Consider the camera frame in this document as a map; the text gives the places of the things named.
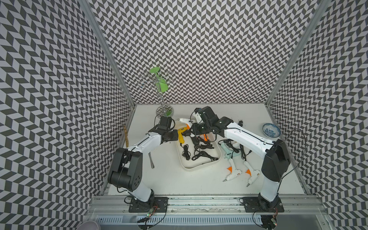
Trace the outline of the yellow hot glue gun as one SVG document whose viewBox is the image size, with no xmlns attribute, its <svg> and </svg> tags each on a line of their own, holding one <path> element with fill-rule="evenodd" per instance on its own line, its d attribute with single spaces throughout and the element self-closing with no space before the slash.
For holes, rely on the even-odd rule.
<svg viewBox="0 0 368 230">
<path fill-rule="evenodd" d="M 183 133 L 187 131 L 187 127 L 182 127 L 180 129 L 177 130 L 178 132 L 178 140 L 179 140 L 179 143 L 182 145 L 185 143 L 185 140 L 184 140 L 184 137 L 183 137 Z"/>
</svg>

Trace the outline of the cream plastic storage box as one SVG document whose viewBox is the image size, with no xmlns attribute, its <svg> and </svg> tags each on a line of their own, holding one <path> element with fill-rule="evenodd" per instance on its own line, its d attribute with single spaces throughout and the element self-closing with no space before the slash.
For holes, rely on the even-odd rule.
<svg viewBox="0 0 368 230">
<path fill-rule="evenodd" d="M 186 127 L 186 124 L 176 121 L 175 119 L 175 129 L 178 130 L 182 127 Z M 180 164 L 186 171 L 194 171 L 211 166 L 218 163 L 222 157 L 221 150 L 215 142 L 215 136 L 211 133 L 206 135 L 209 141 L 204 141 L 203 134 L 198 135 L 196 137 L 200 141 L 200 144 L 194 146 L 191 141 L 191 137 L 194 135 L 191 134 L 191 129 L 189 129 L 183 133 L 185 140 L 184 144 L 181 145 L 179 140 L 175 142 Z"/>
</svg>

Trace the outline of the white glue gun grey handle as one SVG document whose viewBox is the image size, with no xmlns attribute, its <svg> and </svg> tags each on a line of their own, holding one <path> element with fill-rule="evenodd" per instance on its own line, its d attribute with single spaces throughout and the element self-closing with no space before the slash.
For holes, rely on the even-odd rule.
<svg viewBox="0 0 368 230">
<path fill-rule="evenodd" d="M 176 121 L 186 124 L 187 130 L 189 130 L 193 124 L 192 121 L 188 118 L 177 118 Z"/>
</svg>

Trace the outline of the black hot glue gun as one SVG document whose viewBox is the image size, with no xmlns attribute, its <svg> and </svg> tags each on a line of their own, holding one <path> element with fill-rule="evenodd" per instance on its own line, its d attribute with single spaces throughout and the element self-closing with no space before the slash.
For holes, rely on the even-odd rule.
<svg viewBox="0 0 368 230">
<path fill-rule="evenodd" d="M 198 146 L 200 144 L 200 141 L 197 139 L 196 136 L 191 137 L 191 141 L 194 146 Z"/>
</svg>

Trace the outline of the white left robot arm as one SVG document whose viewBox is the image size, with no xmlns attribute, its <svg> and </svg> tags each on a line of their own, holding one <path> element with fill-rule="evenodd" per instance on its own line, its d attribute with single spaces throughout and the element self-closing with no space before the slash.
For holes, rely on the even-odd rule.
<svg viewBox="0 0 368 230">
<path fill-rule="evenodd" d="M 144 138 L 127 148 L 118 148 L 107 177 L 108 183 L 128 191 L 136 200 L 148 202 L 153 191 L 142 182 L 143 157 L 165 142 L 177 141 L 178 131 L 171 117 L 161 117 Z"/>
</svg>

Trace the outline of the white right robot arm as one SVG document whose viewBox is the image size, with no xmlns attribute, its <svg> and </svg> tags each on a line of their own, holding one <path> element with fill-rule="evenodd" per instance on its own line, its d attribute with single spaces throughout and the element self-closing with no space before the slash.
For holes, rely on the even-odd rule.
<svg viewBox="0 0 368 230">
<path fill-rule="evenodd" d="M 260 204 L 274 205 L 283 175 L 290 165 L 287 146 L 284 141 L 262 138 L 241 127 L 228 117 L 218 118 L 211 107 L 196 108 L 193 112 L 195 122 L 189 124 L 191 133 L 202 135 L 212 133 L 238 142 L 257 154 L 262 160 L 264 182 L 259 193 Z"/>
</svg>

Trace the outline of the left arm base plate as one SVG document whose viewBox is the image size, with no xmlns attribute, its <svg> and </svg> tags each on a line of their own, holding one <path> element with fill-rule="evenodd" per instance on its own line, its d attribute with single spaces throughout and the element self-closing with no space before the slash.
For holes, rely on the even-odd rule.
<svg viewBox="0 0 368 230">
<path fill-rule="evenodd" d="M 150 198 L 148 202 L 142 202 L 136 199 L 131 199 L 129 203 L 129 213 L 148 213 L 154 210 L 155 213 L 165 213 L 167 211 L 168 197 Z"/>
</svg>

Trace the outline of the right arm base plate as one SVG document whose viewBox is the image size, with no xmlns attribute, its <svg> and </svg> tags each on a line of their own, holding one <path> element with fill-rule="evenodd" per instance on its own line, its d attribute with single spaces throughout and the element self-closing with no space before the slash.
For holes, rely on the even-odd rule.
<svg viewBox="0 0 368 230">
<path fill-rule="evenodd" d="M 279 196 L 276 196 L 276 198 L 271 202 L 261 196 L 242 197 L 241 200 L 247 213 L 285 212 Z"/>
</svg>

